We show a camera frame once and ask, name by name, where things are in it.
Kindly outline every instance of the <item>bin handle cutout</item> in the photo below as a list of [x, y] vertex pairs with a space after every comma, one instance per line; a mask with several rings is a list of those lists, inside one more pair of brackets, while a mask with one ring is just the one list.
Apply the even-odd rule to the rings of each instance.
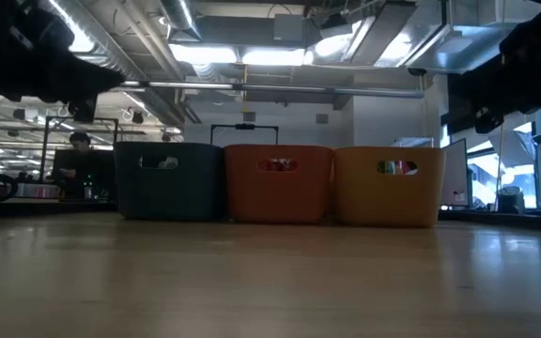
[[178, 167], [178, 159], [172, 156], [142, 156], [139, 158], [142, 169], [173, 170]]
[[299, 164], [293, 159], [264, 159], [258, 161], [257, 167], [266, 173], [293, 173]]
[[377, 172], [383, 175], [416, 175], [419, 166], [413, 161], [379, 161]]

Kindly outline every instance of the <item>storage bin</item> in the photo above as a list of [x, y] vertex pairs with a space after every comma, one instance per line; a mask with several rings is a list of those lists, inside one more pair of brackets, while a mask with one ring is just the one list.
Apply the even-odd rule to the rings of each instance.
[[224, 152], [217, 146], [118, 143], [116, 184], [127, 218], [208, 221], [225, 214]]
[[432, 226], [438, 221], [444, 165], [445, 155], [436, 148], [337, 149], [335, 216], [354, 225]]
[[238, 222], [318, 223], [333, 152], [322, 146], [227, 146], [230, 216]]

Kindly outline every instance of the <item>dark gray storage bin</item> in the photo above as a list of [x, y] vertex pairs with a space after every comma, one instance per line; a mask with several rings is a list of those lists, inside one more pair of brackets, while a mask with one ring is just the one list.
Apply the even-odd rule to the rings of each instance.
[[115, 146], [118, 210], [126, 218], [211, 221], [225, 214], [224, 150], [181, 143]]

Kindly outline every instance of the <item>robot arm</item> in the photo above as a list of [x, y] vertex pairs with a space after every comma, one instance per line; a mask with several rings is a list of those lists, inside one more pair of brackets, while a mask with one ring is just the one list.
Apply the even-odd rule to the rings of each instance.
[[76, 58], [74, 35], [39, 0], [0, 0], [0, 95], [48, 102], [91, 99], [124, 81], [117, 71]]
[[464, 73], [454, 91], [471, 102], [479, 133], [499, 127], [507, 114], [541, 109], [541, 13], [501, 42], [500, 55]]

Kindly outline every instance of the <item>wooden floor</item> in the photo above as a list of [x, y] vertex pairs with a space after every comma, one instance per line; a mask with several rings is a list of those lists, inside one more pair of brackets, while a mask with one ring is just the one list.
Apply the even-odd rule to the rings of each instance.
[[541, 233], [0, 220], [1, 337], [541, 337]]

